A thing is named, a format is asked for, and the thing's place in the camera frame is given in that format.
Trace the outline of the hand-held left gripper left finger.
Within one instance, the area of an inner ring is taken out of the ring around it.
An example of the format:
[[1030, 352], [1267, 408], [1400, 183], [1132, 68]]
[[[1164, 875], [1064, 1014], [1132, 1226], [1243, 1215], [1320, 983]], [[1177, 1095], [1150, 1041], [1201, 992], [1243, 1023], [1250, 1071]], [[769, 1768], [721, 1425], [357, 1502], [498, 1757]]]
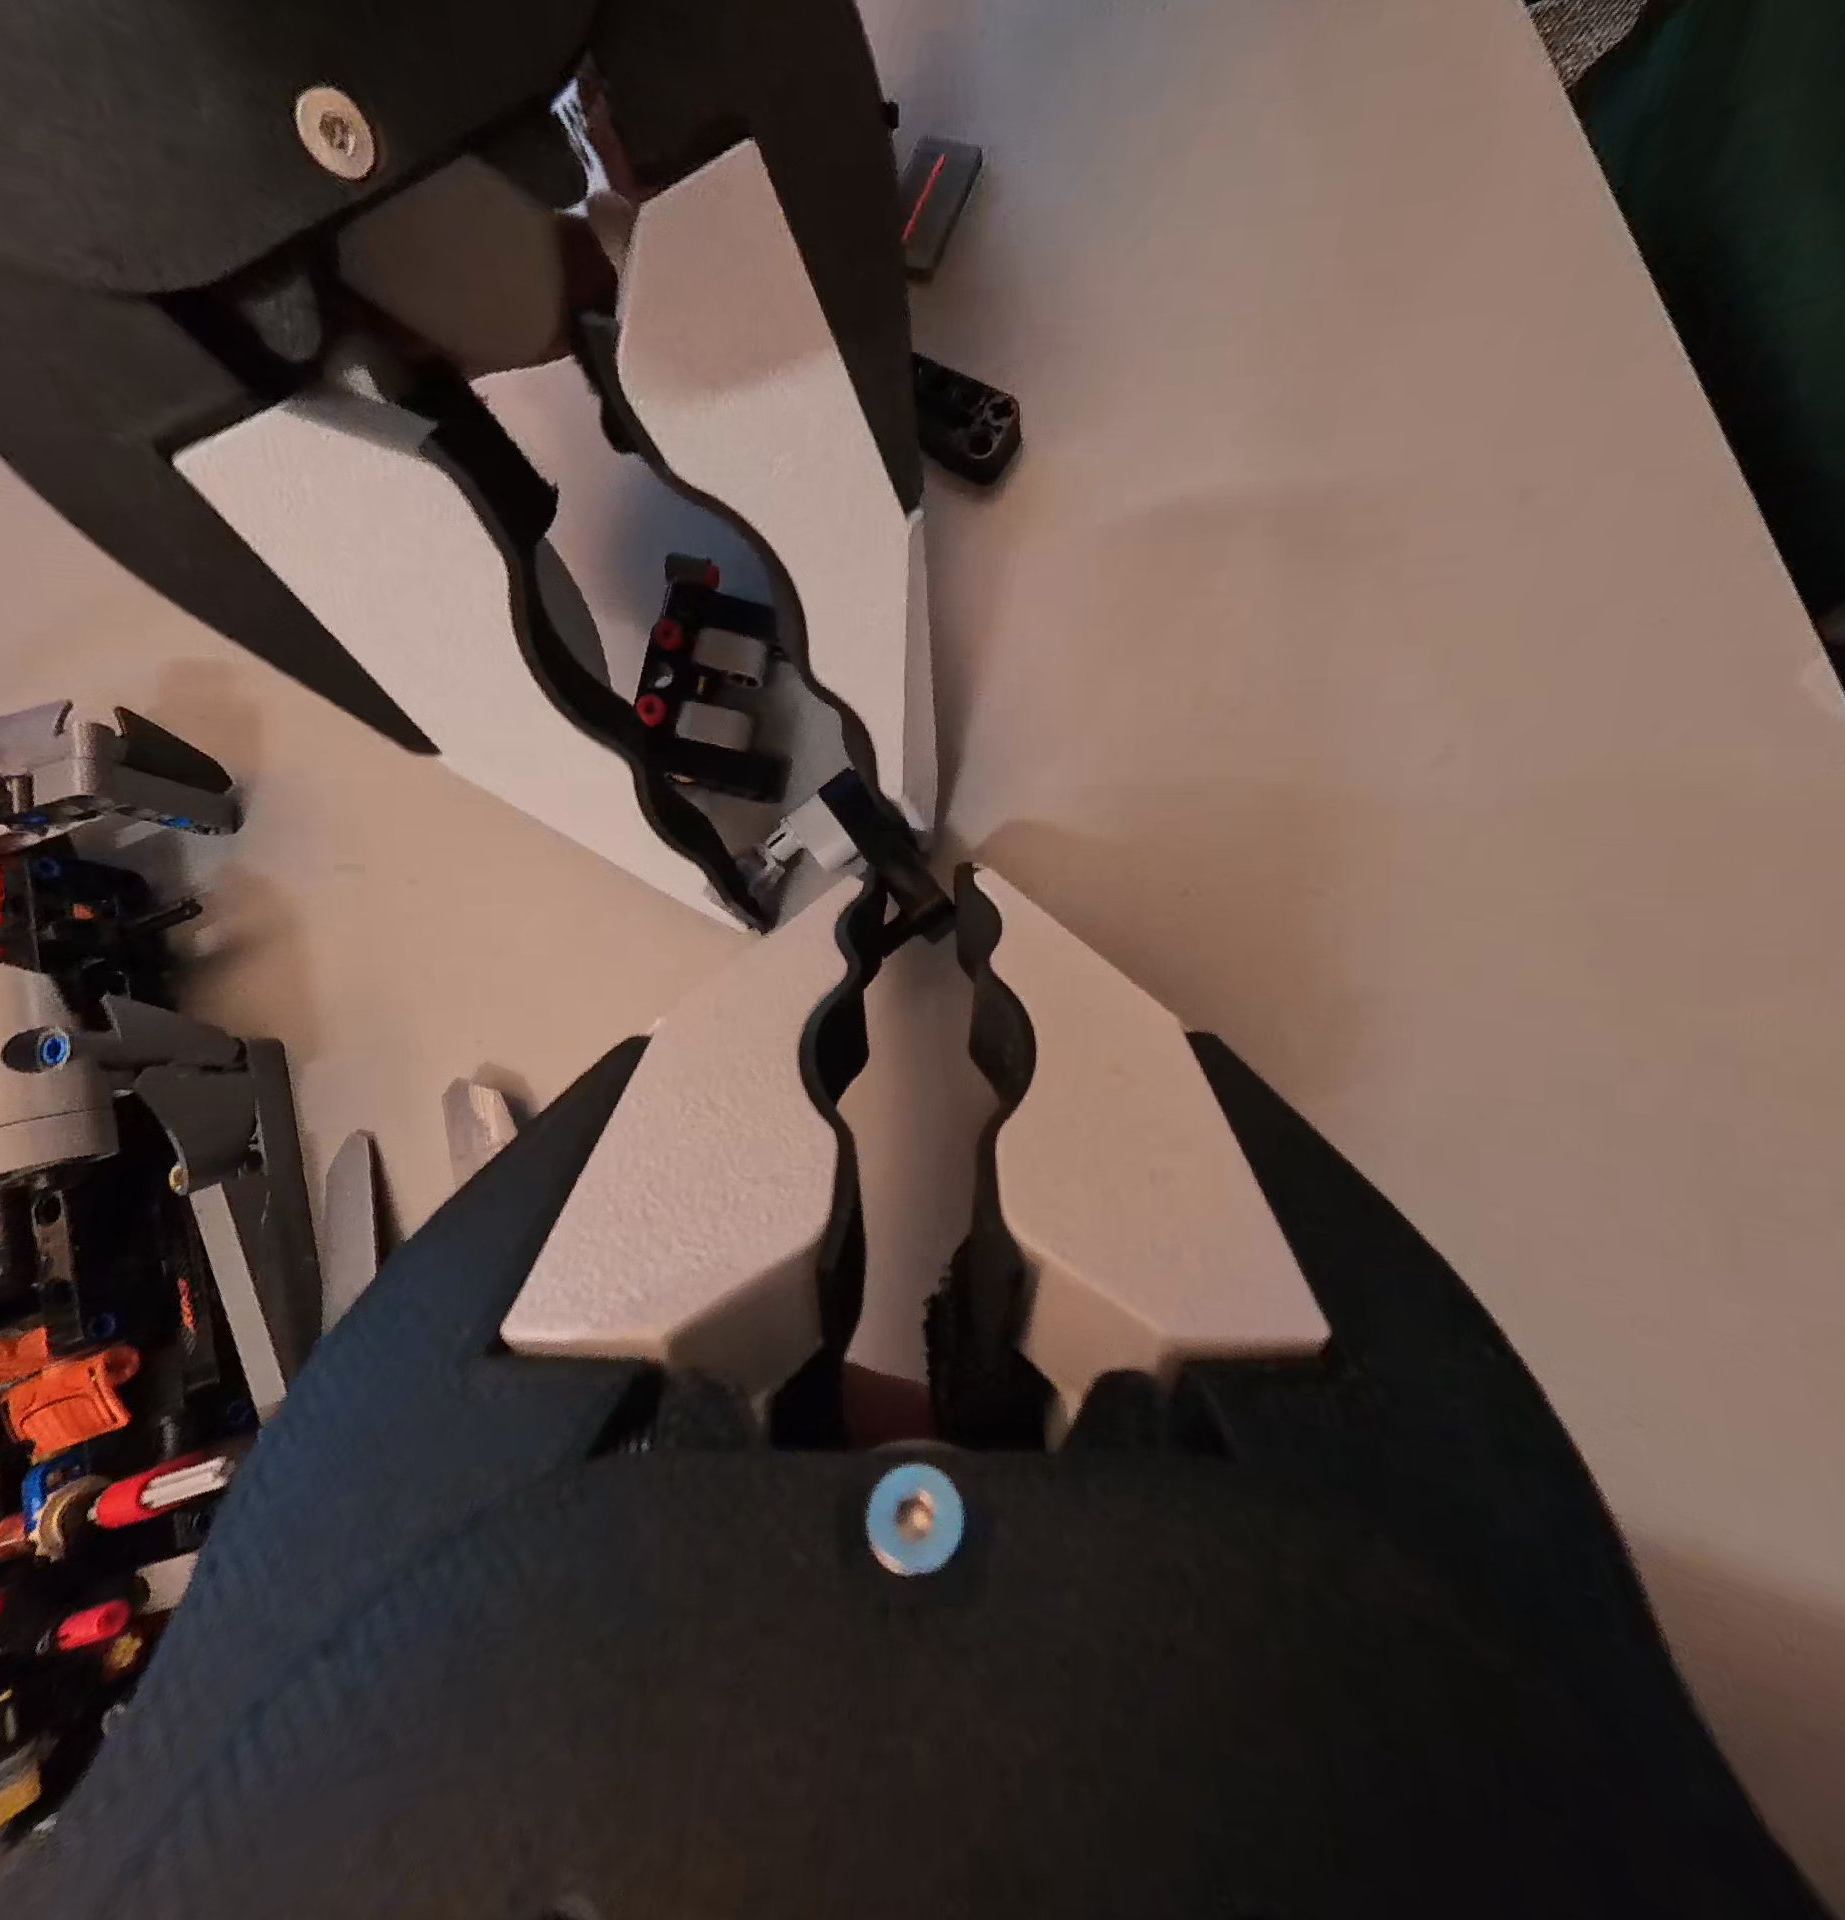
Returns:
[[839, 880], [657, 1020], [501, 1321], [507, 1349], [703, 1375], [778, 1441], [844, 1441], [864, 1223], [839, 1095], [882, 931], [884, 884]]

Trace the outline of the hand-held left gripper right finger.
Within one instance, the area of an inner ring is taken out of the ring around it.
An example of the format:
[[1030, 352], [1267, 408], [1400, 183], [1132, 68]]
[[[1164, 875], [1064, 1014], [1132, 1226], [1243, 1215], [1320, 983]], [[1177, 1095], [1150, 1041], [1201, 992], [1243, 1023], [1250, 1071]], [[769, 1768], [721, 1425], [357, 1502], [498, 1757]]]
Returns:
[[1324, 1314], [1175, 1014], [997, 869], [955, 890], [991, 1110], [926, 1312], [934, 1425], [1039, 1448], [1109, 1378], [1309, 1361]]

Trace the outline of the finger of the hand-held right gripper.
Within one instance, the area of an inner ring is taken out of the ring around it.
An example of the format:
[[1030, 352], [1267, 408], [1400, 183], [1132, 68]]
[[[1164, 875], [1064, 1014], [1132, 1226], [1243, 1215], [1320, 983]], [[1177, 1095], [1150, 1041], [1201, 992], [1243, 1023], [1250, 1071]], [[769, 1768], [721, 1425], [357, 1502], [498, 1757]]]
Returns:
[[639, 459], [585, 485], [585, 591], [627, 670], [656, 611], [659, 553], [700, 540], [775, 605], [815, 689], [911, 828], [938, 804], [934, 646], [922, 510], [884, 470], [759, 146], [750, 138], [633, 209], [585, 206], [618, 271], [615, 370], [664, 470]]
[[461, 780], [753, 928], [720, 817], [659, 798], [633, 706], [681, 516], [567, 347], [569, 233], [596, 264], [477, 157], [361, 211], [323, 368], [175, 466]]

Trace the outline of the black lego assembly red pins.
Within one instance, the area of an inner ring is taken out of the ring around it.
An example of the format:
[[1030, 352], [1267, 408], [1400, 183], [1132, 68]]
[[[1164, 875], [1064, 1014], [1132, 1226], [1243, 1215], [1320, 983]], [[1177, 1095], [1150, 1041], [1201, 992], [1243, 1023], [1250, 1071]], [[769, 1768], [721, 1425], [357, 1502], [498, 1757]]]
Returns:
[[765, 691], [780, 659], [774, 611], [725, 591], [703, 557], [664, 558], [635, 713], [659, 774], [741, 804], [778, 804], [790, 760], [765, 741]]

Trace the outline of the black lever lego assembly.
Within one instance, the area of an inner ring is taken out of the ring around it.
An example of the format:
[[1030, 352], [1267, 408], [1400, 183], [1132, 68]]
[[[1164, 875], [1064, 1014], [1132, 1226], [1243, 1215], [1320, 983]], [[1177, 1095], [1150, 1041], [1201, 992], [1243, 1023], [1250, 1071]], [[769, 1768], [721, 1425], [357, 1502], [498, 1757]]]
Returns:
[[928, 865], [923, 835], [853, 770], [821, 783], [761, 843], [738, 857], [754, 901], [774, 910], [790, 875], [804, 865], [830, 877], [862, 869], [882, 882], [882, 951], [915, 939], [936, 942], [953, 929], [955, 905]]

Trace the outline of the black curved lego panel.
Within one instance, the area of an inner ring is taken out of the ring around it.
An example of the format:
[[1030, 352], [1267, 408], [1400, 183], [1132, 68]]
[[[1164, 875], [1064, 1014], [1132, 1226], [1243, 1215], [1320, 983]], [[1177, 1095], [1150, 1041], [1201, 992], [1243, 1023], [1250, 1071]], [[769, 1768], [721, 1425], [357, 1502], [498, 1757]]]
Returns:
[[922, 352], [911, 370], [923, 457], [969, 486], [998, 486], [1025, 445], [1019, 400]]

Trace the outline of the grey lego tile red stripe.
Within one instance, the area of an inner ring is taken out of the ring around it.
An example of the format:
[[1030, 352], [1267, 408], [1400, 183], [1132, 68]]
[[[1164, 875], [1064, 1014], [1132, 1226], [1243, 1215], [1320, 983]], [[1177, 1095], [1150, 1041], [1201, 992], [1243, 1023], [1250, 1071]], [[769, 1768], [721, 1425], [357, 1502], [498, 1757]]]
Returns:
[[922, 135], [899, 168], [899, 253], [905, 275], [934, 279], [984, 173], [979, 146]]

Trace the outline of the grey pointed lego panel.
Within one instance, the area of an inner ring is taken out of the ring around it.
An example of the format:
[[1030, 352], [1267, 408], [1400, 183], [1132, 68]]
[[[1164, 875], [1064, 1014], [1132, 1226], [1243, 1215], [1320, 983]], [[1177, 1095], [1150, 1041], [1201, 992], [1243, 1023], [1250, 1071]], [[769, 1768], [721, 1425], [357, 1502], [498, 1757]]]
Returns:
[[329, 1156], [320, 1228], [323, 1329], [351, 1308], [381, 1268], [381, 1186], [375, 1137], [350, 1133]]

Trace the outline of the large lego car model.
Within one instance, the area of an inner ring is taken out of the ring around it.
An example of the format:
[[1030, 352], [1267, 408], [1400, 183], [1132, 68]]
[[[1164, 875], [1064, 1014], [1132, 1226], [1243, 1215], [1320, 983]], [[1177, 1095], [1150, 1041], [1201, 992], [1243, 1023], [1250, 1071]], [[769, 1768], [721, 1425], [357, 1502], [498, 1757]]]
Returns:
[[80, 843], [224, 837], [231, 774], [127, 706], [0, 716], [0, 1855], [141, 1683], [322, 1330], [283, 1043], [178, 1005], [200, 899]]

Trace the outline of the dark green cloth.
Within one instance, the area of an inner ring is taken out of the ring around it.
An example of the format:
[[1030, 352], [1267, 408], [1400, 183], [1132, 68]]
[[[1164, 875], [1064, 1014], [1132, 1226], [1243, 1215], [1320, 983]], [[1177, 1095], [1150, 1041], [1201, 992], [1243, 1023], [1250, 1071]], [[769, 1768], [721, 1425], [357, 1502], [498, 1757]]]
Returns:
[[1575, 107], [1845, 687], [1845, 2], [1646, 3]]

